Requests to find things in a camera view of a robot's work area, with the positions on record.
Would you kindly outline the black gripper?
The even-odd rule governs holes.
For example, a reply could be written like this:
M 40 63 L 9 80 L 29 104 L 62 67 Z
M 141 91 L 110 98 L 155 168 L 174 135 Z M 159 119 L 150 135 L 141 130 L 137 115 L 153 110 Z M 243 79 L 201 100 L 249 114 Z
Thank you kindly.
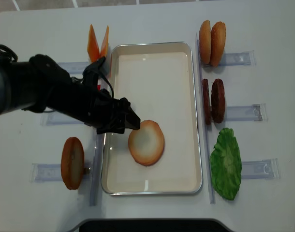
M 98 134 L 140 129 L 141 120 L 126 98 L 115 99 L 108 92 L 96 89 L 89 89 L 88 96 L 88 125 L 94 127 Z

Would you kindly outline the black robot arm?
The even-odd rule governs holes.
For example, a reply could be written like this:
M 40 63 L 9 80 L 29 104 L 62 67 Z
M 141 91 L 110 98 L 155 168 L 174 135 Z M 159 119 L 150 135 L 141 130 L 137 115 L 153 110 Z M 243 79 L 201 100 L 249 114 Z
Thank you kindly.
M 115 99 L 95 83 L 106 79 L 105 58 L 88 65 L 83 79 L 76 81 L 46 55 L 35 55 L 28 62 L 11 62 L 0 56 L 0 115 L 27 110 L 42 113 L 50 108 L 96 128 L 98 134 L 138 130 L 140 118 L 126 98 Z

